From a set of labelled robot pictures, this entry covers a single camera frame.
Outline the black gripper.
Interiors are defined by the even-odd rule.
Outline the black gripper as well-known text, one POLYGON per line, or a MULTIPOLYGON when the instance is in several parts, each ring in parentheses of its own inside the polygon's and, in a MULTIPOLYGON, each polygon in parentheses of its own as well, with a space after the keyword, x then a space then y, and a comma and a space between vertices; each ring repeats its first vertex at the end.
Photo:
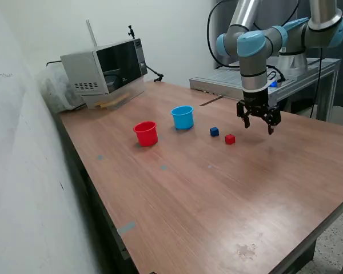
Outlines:
POLYGON ((274 128, 281 123, 281 111, 278 106, 269 107, 268 88, 257 92, 243 92, 243 100, 236 104, 237 116, 249 128, 249 115, 262 117, 268 125, 268 134, 274 133, 274 128))

